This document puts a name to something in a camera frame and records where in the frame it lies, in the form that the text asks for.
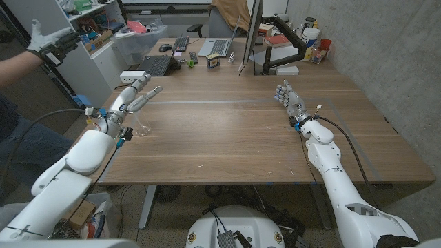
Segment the person's white black gloved hand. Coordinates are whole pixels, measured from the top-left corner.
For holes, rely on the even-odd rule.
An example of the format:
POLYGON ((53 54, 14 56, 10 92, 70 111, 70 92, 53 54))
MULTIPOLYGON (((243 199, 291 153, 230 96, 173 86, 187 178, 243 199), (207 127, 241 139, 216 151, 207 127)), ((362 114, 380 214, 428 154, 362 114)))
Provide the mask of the person's white black gloved hand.
POLYGON ((60 66, 68 52, 78 48, 80 34, 72 28, 63 28, 51 34, 42 35, 41 23, 32 20, 32 34, 27 51, 33 53, 52 67, 60 66))

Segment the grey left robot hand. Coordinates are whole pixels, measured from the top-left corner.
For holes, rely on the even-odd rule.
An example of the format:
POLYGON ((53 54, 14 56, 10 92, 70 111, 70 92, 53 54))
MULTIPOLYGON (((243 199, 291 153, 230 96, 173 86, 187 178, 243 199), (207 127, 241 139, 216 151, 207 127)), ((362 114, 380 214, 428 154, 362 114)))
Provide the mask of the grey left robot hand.
POLYGON ((163 88, 161 86, 155 87, 146 94, 136 95, 147 85, 151 76, 146 74, 134 80, 132 84, 122 90, 116 97, 114 102, 107 109, 107 115, 104 121, 99 121, 101 131, 112 138, 116 138, 124 129, 122 126, 126 116, 129 113, 141 110, 147 102, 159 94, 163 88))

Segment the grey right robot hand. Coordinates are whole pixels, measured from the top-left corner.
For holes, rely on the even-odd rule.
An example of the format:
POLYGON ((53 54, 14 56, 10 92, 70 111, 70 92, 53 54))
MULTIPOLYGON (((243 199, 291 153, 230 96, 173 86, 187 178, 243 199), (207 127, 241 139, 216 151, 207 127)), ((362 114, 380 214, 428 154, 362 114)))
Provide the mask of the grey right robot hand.
POLYGON ((305 102, 293 90, 287 79, 283 80, 283 85, 277 86, 274 98, 286 108, 291 126, 302 127, 312 119, 305 107, 305 102))

